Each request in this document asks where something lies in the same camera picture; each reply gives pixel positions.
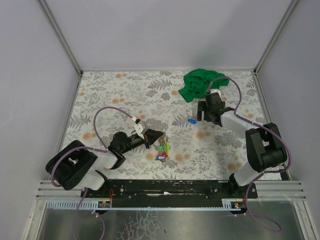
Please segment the blue tag key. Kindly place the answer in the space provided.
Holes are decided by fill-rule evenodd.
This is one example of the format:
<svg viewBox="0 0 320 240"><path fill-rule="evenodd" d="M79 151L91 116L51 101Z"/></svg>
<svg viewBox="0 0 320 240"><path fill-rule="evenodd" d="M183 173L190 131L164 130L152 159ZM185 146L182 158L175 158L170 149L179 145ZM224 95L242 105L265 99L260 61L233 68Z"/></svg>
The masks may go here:
<svg viewBox="0 0 320 240"><path fill-rule="evenodd" d="M191 124L193 124L193 125L197 123L197 121L194 120L194 119L192 119L192 118L189 118L189 119L188 119L188 122L191 123Z"/></svg>

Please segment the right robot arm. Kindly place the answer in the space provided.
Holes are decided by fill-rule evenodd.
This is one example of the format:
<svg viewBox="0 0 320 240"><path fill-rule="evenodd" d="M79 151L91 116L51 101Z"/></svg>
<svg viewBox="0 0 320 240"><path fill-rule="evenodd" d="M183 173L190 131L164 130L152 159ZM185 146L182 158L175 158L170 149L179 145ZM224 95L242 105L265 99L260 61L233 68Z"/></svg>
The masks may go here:
<svg viewBox="0 0 320 240"><path fill-rule="evenodd" d="M226 107L217 92L207 94L205 100L197 103L197 120L229 129L245 139L247 162L229 177L233 185L247 186L264 171L288 159L276 124L260 125L237 115L234 108Z"/></svg>

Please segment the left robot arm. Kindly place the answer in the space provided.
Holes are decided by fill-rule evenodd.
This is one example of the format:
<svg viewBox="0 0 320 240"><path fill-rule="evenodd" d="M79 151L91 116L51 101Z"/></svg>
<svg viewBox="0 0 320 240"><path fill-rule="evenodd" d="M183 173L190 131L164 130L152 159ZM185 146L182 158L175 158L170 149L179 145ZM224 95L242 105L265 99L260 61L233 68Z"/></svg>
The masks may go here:
<svg viewBox="0 0 320 240"><path fill-rule="evenodd" d="M52 184L66 191L75 187L98 190L105 182L102 169L119 168L126 160L125 153L142 145L149 148L164 133L148 129L143 136L117 132L107 150L87 147L81 141L74 140L46 164L45 170L53 178Z"/></svg>

